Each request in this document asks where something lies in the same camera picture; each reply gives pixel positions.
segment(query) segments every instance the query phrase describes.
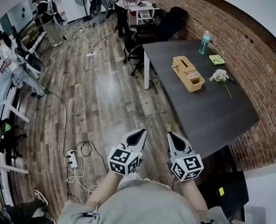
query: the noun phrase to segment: power strip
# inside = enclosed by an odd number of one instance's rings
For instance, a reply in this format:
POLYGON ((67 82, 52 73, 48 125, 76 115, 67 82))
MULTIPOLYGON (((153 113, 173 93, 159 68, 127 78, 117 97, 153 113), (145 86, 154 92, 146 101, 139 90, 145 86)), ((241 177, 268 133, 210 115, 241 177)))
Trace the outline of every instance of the power strip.
POLYGON ((69 163, 70 163, 70 166, 72 168, 77 168, 78 167, 74 150, 69 150, 66 157, 69 159, 69 163))

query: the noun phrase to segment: white cable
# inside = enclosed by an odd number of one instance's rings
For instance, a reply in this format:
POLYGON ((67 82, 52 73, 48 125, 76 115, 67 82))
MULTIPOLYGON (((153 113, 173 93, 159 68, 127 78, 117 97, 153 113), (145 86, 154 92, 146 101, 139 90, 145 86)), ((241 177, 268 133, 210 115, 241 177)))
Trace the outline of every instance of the white cable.
POLYGON ((74 170, 72 170, 72 169, 70 169, 70 168, 68 167, 67 163, 65 162, 65 159, 66 159, 67 156, 68 156, 68 152, 67 152, 67 154, 66 154, 65 157, 64 157, 64 164, 65 164, 65 166, 67 167, 67 169, 68 169, 70 172, 72 172, 72 173, 74 174, 73 176, 69 176, 69 177, 67 178, 67 182, 68 182, 68 183, 73 183, 75 180, 77 180, 77 182, 80 184, 80 186, 83 187, 85 190, 88 191, 88 195, 90 196, 90 193, 93 192, 93 191, 91 191, 90 189, 91 189, 92 187, 97 187, 97 185, 92 185, 89 189, 87 189, 87 188, 84 187, 84 186, 82 185, 82 183, 79 181, 78 178, 79 178, 79 177, 84 177, 84 175, 85 175, 86 163, 85 163, 84 156, 83 156, 82 152, 80 152, 80 151, 78 151, 78 150, 74 150, 74 152, 78 152, 78 153, 81 154, 82 159, 83 159, 83 163, 84 163, 84 171, 83 171, 83 174, 82 174, 81 176, 77 176, 77 168, 74 168, 74 170))

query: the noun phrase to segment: sneaker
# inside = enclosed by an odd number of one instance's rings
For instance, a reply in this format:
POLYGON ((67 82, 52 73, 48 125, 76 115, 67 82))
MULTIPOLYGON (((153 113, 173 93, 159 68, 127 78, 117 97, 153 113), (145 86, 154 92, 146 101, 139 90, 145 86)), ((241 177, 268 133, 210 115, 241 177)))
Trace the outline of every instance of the sneaker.
POLYGON ((41 200, 45 204, 45 206, 49 205, 48 200, 44 197, 44 195, 40 191, 34 190, 34 195, 37 199, 41 200))
POLYGON ((55 44, 53 45, 53 47, 57 47, 57 46, 59 46, 61 43, 62 43, 62 41, 61 41, 61 42, 58 42, 58 43, 55 43, 55 44))
POLYGON ((44 93, 43 95, 37 95, 36 97, 37 97, 38 99, 40 99, 40 98, 42 98, 45 94, 46 94, 46 93, 44 93))
POLYGON ((50 224, 56 224, 56 221, 45 210, 42 210, 42 213, 49 220, 50 224))

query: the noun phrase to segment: white desk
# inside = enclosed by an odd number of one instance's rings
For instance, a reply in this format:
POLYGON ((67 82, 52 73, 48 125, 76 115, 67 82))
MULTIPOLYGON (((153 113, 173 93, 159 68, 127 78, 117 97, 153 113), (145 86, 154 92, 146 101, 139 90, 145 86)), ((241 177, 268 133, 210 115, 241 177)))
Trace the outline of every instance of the white desk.
POLYGON ((8 73, 0 72, 0 106, 4 105, 6 108, 10 109, 12 112, 14 112, 17 116, 19 116, 22 120, 29 123, 29 119, 20 113, 16 108, 14 108, 7 99, 7 94, 9 92, 10 85, 12 83, 12 77, 9 76, 8 73))
POLYGON ((154 10, 159 9, 158 7, 157 8, 152 7, 152 4, 148 1, 141 1, 141 2, 146 3, 146 6, 140 7, 135 3, 132 3, 129 5, 128 7, 129 25, 131 25, 130 12, 136 12, 136 24, 139 25, 139 21, 141 21, 141 24, 142 24, 143 20, 152 19, 154 16, 154 10))

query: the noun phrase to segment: turquoise water bottle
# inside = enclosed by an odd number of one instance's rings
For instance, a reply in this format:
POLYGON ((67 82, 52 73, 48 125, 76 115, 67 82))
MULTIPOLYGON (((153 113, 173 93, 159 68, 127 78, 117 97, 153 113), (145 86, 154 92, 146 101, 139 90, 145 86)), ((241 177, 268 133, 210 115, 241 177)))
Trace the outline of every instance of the turquoise water bottle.
POLYGON ((206 53, 207 46, 208 46, 210 40, 211 40, 211 34, 208 31, 206 31, 202 37, 201 45, 199 48, 199 53, 201 53, 201 54, 206 53))

